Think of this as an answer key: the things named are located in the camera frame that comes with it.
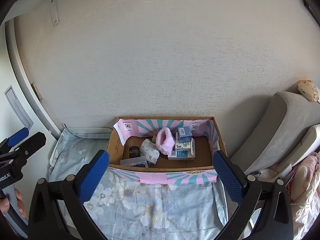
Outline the black round jar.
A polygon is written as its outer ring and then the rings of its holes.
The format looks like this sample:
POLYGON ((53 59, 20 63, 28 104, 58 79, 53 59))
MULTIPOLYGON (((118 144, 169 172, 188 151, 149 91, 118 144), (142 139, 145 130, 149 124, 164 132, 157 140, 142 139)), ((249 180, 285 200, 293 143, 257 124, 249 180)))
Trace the black round jar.
POLYGON ((129 157, 130 158, 140 157, 140 148, 138 146, 131 146, 129 148, 129 157))

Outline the white black printed box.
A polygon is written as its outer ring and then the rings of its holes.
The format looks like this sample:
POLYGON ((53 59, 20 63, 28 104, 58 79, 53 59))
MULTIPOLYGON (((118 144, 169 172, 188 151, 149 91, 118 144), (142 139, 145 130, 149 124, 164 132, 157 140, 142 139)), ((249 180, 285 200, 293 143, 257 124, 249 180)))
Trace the white black printed box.
POLYGON ((180 142, 178 133, 175 135, 175 150, 176 151, 190 151, 195 155, 195 140, 192 138, 189 142, 180 142))

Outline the blue white box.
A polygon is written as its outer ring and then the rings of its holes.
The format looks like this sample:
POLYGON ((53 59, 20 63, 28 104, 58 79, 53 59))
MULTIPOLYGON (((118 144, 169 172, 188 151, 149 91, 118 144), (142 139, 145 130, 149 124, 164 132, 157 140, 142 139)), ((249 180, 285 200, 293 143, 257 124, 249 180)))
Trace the blue white box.
POLYGON ((171 154, 168 155, 168 159, 174 161, 193 160, 195 159, 195 155, 192 154, 191 151, 172 151, 171 154))

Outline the white patterned tissue pack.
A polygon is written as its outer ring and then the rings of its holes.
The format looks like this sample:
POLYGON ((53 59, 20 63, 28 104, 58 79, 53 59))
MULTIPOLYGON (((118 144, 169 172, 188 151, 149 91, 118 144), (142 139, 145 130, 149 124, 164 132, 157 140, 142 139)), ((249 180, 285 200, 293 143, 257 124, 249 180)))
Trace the white patterned tissue pack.
POLYGON ((141 155, 145 156, 148 163, 156 164, 159 159, 160 152, 156 147, 156 144, 149 139, 145 139, 140 147, 141 155))

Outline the small blue carton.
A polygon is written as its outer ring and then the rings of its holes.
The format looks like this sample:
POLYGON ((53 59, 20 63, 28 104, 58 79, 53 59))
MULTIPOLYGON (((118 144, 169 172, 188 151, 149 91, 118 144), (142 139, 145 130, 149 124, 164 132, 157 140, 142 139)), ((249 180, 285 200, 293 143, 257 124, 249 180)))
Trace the small blue carton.
POLYGON ((180 143, 191 142, 192 133, 189 126, 179 127, 177 131, 180 143))

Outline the light blue floral bedsheet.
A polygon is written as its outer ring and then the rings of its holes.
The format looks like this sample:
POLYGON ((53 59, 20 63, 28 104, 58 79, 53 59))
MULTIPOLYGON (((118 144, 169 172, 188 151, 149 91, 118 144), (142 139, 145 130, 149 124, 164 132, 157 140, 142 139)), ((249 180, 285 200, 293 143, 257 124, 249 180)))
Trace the light blue floral bedsheet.
MULTIPOLYGON (((64 131, 49 181, 77 173, 109 139, 84 139, 64 131)), ((215 183, 143 184, 108 167, 85 209, 108 239, 214 239, 228 222, 225 190, 215 183)))

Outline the pink teal cardboard box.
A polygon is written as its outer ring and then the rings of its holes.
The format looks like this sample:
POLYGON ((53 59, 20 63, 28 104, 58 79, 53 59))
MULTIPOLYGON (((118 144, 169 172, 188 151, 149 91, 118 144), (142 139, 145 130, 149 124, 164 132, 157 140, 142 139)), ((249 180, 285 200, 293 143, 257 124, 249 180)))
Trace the pink teal cardboard box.
POLYGON ((206 184, 217 181, 217 173, 212 165, 213 153, 226 152, 217 122, 214 117, 119 117, 113 126, 107 152, 109 168, 120 178, 143 184, 187 185, 206 184), (193 160, 169 160, 161 154, 155 164, 147 167, 121 165, 129 158, 131 146, 140 147, 145 139, 150 139, 162 128, 172 133, 188 126, 195 140, 193 160))

